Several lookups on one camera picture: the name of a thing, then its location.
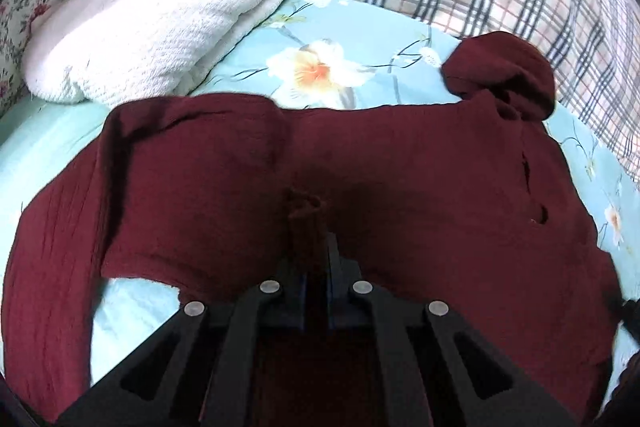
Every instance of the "white blanket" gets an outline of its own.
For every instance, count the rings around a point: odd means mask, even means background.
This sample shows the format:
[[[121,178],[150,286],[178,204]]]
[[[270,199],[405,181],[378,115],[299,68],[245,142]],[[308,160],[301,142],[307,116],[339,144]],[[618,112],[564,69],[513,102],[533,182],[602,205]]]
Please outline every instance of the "white blanket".
[[[24,79],[51,102],[187,94],[282,1],[69,0],[34,32]]]

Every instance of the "maroon shirt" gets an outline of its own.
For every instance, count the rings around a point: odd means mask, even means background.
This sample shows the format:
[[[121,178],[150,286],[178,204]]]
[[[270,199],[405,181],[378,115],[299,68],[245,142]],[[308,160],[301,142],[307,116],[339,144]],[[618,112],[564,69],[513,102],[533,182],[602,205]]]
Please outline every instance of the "maroon shirt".
[[[101,277],[234,299],[281,256],[308,256],[326,228],[364,277],[447,301],[578,419],[592,417],[616,330],[605,296],[620,288],[542,125],[552,70],[496,32],[463,41],[442,71],[463,102],[339,112],[208,94],[116,108],[22,214],[2,302],[9,385],[48,420],[87,390]],[[261,365],[257,385],[271,394],[256,425],[340,425],[372,409],[359,378],[370,349],[310,335],[271,346],[280,357]],[[327,407],[337,389],[345,402]]]

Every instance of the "orange flower center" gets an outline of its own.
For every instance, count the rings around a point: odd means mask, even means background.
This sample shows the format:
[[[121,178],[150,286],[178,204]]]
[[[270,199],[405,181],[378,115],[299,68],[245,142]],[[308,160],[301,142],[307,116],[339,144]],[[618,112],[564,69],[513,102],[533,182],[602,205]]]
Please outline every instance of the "orange flower center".
[[[302,91],[327,92],[334,90],[331,68],[310,51],[299,51],[294,58],[296,87]]]

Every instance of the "light blue bed sheet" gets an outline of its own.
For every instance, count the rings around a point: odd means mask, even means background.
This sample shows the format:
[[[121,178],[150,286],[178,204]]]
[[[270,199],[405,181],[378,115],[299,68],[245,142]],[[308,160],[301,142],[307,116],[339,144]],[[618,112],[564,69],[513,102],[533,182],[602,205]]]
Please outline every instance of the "light blue bed sheet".
[[[437,66],[458,43],[421,22],[352,0],[287,0],[194,95],[248,92],[295,108],[455,103],[459,99],[447,91]],[[320,58],[329,65],[330,77],[318,67]],[[100,133],[107,114],[95,103],[62,106],[27,98],[0,120],[0,274],[21,209]],[[638,188],[564,107],[556,107],[546,126],[562,144],[625,298],[640,298],[640,230],[628,226],[640,222]],[[110,280],[94,318],[92,380],[103,377],[177,309],[174,288]],[[619,331],[610,387],[636,350],[628,334]]]

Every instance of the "silver screw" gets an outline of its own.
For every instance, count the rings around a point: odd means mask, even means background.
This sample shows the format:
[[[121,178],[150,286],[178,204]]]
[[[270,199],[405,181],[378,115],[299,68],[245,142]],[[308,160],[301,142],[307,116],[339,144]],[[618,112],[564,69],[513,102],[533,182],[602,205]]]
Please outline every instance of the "silver screw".
[[[202,315],[204,311],[204,304],[199,301],[191,301],[186,304],[184,307],[184,312],[190,317],[197,317],[198,315]]]
[[[353,283],[353,291],[361,295],[371,293],[373,286],[369,281],[356,281]]]
[[[430,302],[428,306],[428,310],[434,315],[437,315],[438,317],[443,317],[444,315],[449,313],[449,307],[447,306],[447,303],[444,303],[442,301]]]
[[[280,289],[280,283],[278,281],[262,281],[260,283],[260,291],[262,293],[276,293]]]

